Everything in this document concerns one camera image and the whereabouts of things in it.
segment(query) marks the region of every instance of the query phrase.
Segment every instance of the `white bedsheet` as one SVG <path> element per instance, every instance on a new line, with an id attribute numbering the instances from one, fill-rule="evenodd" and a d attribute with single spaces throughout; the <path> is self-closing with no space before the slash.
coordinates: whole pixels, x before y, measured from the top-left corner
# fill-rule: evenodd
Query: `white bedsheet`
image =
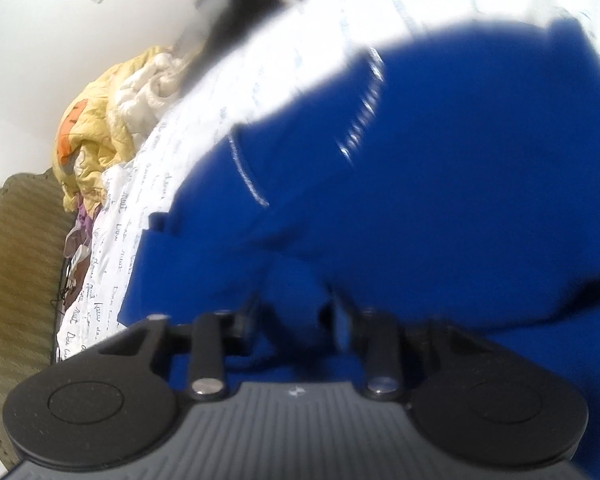
<path id="1" fill-rule="evenodd" d="M 58 333 L 60 357 L 121 328 L 116 317 L 148 215 L 170 208 L 193 165 L 235 123 L 271 113 L 366 46 L 463 20 L 544 25 L 569 14 L 600 53 L 600 0 L 305 0 L 270 20 L 167 114 L 132 162 L 104 174 L 108 199 L 84 286 Z"/>

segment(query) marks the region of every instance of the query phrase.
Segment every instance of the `olive green carpet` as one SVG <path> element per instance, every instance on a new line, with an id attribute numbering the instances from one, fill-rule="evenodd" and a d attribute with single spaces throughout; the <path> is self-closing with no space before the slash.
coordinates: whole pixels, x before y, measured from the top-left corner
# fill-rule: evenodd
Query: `olive green carpet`
<path id="1" fill-rule="evenodd" d="M 7 393 L 49 366 L 64 238 L 73 217 L 50 171 L 18 174 L 0 189 L 0 459 L 17 461 L 2 426 Z"/>

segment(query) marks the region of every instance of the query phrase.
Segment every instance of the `bed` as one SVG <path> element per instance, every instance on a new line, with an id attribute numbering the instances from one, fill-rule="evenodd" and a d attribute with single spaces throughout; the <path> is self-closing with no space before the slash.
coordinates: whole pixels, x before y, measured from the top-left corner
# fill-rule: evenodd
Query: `bed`
<path id="1" fill-rule="evenodd" d="M 558 16 L 576 17 L 600 54 L 600 0 L 301 0 L 270 19 L 165 115 L 134 160 L 104 173 L 91 263 L 59 323 L 56 358 L 123 328 L 117 316 L 148 215 L 170 208 L 191 168 L 234 124 L 279 109 L 365 47 L 466 20 L 545 25 Z"/>

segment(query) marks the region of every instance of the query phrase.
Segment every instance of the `white wall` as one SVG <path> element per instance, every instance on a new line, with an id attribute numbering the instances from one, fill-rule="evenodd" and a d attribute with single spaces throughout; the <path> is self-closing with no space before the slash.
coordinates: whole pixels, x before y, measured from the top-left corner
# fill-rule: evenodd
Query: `white wall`
<path id="1" fill-rule="evenodd" d="M 0 117 L 0 186 L 14 173 L 41 173 L 51 165 L 52 145 Z"/>
<path id="2" fill-rule="evenodd" d="M 193 1 L 0 0 L 0 186 L 49 168 L 60 116 L 80 90 L 146 47 L 172 44 Z"/>

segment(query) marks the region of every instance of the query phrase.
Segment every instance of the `yellow blanket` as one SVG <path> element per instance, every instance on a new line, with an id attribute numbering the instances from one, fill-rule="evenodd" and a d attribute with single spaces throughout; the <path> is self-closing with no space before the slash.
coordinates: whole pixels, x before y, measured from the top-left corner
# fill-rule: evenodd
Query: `yellow blanket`
<path id="1" fill-rule="evenodd" d="M 64 192 L 64 208 L 74 211 L 78 197 L 93 217 L 107 197 L 101 174 L 136 154 L 131 135 L 116 109 L 114 95 L 129 76 L 165 49 L 152 46 L 109 68 L 91 82 L 62 115 L 53 152 L 53 170 Z"/>

